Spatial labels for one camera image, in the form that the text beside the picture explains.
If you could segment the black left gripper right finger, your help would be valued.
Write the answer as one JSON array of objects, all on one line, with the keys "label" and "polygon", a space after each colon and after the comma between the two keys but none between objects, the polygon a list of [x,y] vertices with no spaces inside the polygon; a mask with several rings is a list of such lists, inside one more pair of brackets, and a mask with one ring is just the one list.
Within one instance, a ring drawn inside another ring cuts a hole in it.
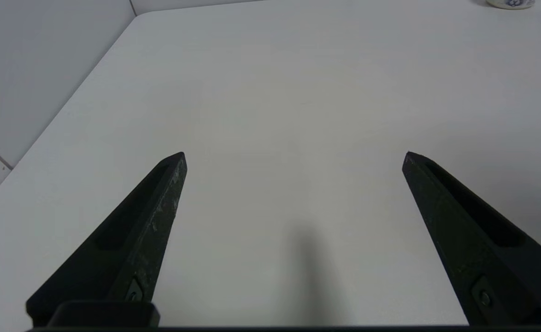
[{"label": "black left gripper right finger", "polygon": [[433,160],[402,172],[471,326],[541,326],[541,245]]}]

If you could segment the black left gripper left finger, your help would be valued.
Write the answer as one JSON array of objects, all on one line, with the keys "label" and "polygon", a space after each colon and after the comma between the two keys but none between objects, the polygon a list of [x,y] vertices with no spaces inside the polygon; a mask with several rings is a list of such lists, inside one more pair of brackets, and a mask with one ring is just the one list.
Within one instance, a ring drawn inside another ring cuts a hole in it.
[{"label": "black left gripper left finger", "polygon": [[33,326],[158,326],[152,298],[188,165],[161,160],[26,301]]}]

